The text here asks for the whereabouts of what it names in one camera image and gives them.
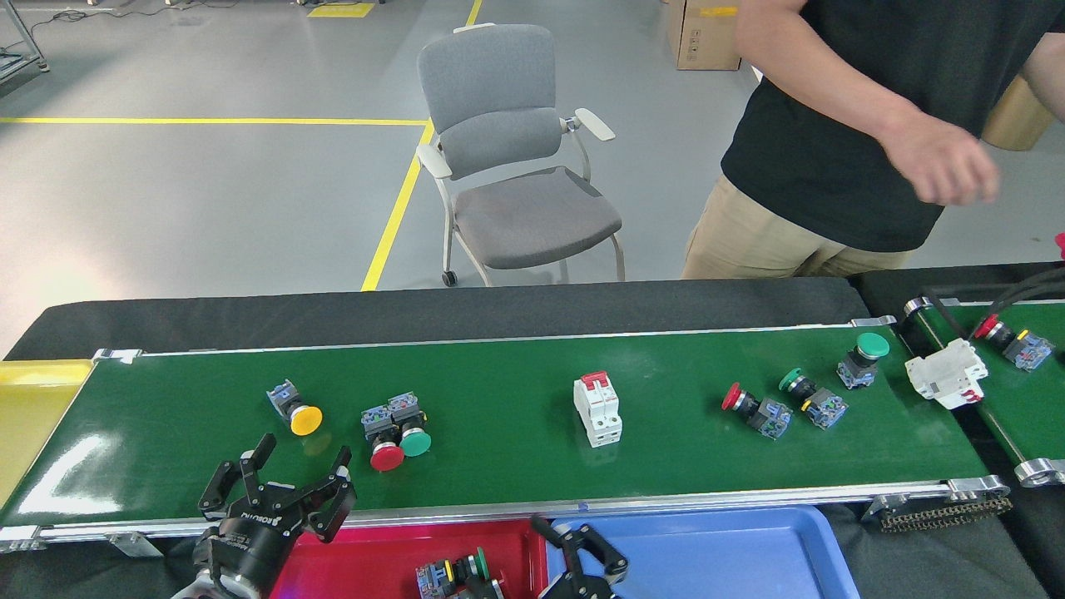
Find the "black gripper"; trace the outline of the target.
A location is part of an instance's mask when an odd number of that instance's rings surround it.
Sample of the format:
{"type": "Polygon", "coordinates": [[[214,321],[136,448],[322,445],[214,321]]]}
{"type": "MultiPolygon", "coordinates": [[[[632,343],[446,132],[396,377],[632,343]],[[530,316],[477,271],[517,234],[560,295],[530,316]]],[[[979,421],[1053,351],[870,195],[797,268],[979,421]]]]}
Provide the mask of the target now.
{"type": "MultiPolygon", "coordinates": [[[[569,528],[552,527],[548,520],[541,516],[531,516],[530,527],[545,543],[551,543],[556,549],[562,550],[564,561],[564,572],[555,577],[547,587],[540,592],[539,598],[617,598],[617,594],[610,587],[581,587],[579,572],[581,560],[577,556],[574,536],[569,528]]],[[[615,585],[627,579],[628,560],[595,527],[581,524],[581,549],[599,560],[607,583],[615,585]]]]}
{"type": "Polygon", "coordinates": [[[330,473],[289,493],[264,493],[258,472],[276,448],[264,433],[236,460],[223,460],[199,499],[209,527],[196,544],[197,598],[269,598],[298,537],[313,533],[332,543],[357,493],[349,474],[350,448],[341,448],[330,473]],[[227,507],[236,482],[245,497],[227,507]]]}

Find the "person's right hand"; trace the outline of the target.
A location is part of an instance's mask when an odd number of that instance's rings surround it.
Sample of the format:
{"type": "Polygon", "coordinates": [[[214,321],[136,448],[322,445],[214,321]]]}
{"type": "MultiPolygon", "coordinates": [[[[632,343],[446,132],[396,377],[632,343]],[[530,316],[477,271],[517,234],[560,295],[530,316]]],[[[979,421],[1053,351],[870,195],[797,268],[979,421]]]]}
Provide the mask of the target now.
{"type": "Polygon", "coordinates": [[[1001,174],[980,141],[958,126],[919,115],[878,135],[895,168],[927,204],[996,201],[1001,174]]]}

